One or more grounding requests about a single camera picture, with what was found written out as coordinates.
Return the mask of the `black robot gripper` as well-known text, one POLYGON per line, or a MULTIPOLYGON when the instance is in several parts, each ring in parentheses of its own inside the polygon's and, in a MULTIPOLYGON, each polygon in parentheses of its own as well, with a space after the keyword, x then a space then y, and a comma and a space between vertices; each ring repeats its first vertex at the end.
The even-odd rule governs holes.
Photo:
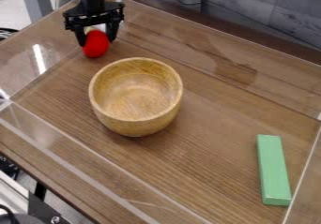
POLYGON ((125 20, 125 4, 121 2, 106 2, 98 11, 89 11, 82 4, 63 13, 67 30, 74 30, 74 34, 81 46, 86 45, 87 35, 83 28, 77 26, 106 25, 106 34, 110 42, 114 42, 118 35, 119 23, 125 20))

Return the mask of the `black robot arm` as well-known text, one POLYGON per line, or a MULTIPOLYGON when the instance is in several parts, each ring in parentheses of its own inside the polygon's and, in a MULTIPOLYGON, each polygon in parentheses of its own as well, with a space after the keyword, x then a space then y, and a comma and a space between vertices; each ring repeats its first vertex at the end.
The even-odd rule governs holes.
POLYGON ((107 0, 81 0, 79 4, 63 13, 64 26, 77 36, 81 46, 86 45, 86 28, 98 24, 106 26, 106 35, 114 42, 121 22, 125 21, 125 3, 107 0))

